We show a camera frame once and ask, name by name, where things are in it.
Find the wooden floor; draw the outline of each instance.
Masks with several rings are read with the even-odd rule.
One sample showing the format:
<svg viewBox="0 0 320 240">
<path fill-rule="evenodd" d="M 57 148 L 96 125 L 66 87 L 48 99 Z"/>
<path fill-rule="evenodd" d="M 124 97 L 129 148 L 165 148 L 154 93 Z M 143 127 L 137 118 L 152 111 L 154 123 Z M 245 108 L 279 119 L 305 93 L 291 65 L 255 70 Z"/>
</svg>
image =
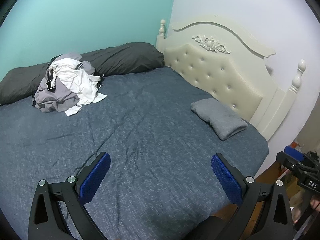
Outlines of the wooden floor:
<svg viewBox="0 0 320 240">
<path fill-rule="evenodd" d="M 261 182 L 261 183 L 269 183 L 272 184 L 274 183 L 279 175 L 280 171 L 280 164 L 275 162 L 273 163 L 265 172 L 263 172 L 259 177 L 256 178 L 256 182 Z M 249 223 L 245 229 L 245 231 L 242 234 L 241 239 L 244 240 L 248 238 L 254 228 L 254 225 L 258 219 L 258 216 L 260 214 L 260 210 L 262 208 L 263 202 L 258 202 L 256 204 L 256 207 L 252 213 L 252 216 L 249 220 Z M 220 217 L 224 221 L 229 221 L 234 212 L 236 211 L 237 206 L 234 204 L 229 204 L 219 210 L 217 213 L 213 214 L 214 216 Z"/>
</svg>

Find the bed sheet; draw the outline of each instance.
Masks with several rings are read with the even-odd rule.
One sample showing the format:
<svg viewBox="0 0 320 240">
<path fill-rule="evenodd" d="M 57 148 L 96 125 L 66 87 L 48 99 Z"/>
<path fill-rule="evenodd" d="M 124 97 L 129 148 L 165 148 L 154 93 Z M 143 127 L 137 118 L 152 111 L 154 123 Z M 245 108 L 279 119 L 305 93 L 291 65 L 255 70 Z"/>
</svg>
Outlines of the bed sheet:
<svg viewBox="0 0 320 240">
<path fill-rule="evenodd" d="M 101 151 L 111 168 L 85 207 L 108 239 L 121 240 L 181 239 L 228 202 L 211 170 L 213 154 L 245 176 L 268 154 L 251 125 L 221 141 L 190 109 L 212 96 L 168 67 L 109 76 L 100 92 L 108 97 L 71 117 L 42 113 L 31 98 L 0 106 L 0 208 L 22 240 L 38 181 L 64 181 Z"/>
</svg>

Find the teal wall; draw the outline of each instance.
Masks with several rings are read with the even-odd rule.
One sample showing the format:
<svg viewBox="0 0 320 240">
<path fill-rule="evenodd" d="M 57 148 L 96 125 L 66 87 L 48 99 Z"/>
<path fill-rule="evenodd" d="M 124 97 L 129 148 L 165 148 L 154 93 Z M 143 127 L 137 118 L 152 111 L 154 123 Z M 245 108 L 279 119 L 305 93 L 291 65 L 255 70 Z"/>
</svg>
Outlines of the teal wall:
<svg viewBox="0 0 320 240">
<path fill-rule="evenodd" d="M 173 0 L 18 0 L 0 28 L 0 80 L 66 52 L 126 42 L 156 44 Z"/>
</svg>

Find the headboard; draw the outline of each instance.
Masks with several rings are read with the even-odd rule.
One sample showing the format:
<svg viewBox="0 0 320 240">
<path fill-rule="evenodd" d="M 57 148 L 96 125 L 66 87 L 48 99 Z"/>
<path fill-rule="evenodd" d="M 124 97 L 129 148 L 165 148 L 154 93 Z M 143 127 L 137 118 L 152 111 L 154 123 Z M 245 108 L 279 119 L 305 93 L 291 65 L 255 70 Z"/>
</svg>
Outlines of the headboard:
<svg viewBox="0 0 320 240">
<path fill-rule="evenodd" d="M 264 58 L 276 52 L 238 24 L 216 15 L 172 23 L 164 37 L 161 20 L 156 48 L 165 64 L 250 122 L 266 140 L 279 127 L 301 85 L 301 60 L 287 92 L 269 75 Z"/>
</svg>

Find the bed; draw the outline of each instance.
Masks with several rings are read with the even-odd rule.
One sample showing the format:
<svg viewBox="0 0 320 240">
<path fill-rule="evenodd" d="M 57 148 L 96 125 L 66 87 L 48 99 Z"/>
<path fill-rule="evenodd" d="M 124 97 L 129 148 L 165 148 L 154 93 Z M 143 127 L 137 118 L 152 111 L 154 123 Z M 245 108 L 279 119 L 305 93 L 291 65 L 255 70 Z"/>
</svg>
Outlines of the bed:
<svg viewBox="0 0 320 240">
<path fill-rule="evenodd" d="M 111 168 L 85 207 L 108 239 L 181 239 L 228 203 L 210 166 L 216 152 L 244 175 L 261 166 L 304 62 L 284 92 L 263 63 L 275 52 L 233 22 L 208 16 L 171 26 L 165 39 L 161 21 L 156 44 L 167 66 L 106 77 L 100 92 L 108 97 L 74 116 L 37 111 L 31 98 L 0 106 L 0 208 L 22 240 L 38 181 L 64 181 L 101 151 L 110 154 Z M 221 141 L 190 110 L 212 97 L 248 128 Z"/>
</svg>

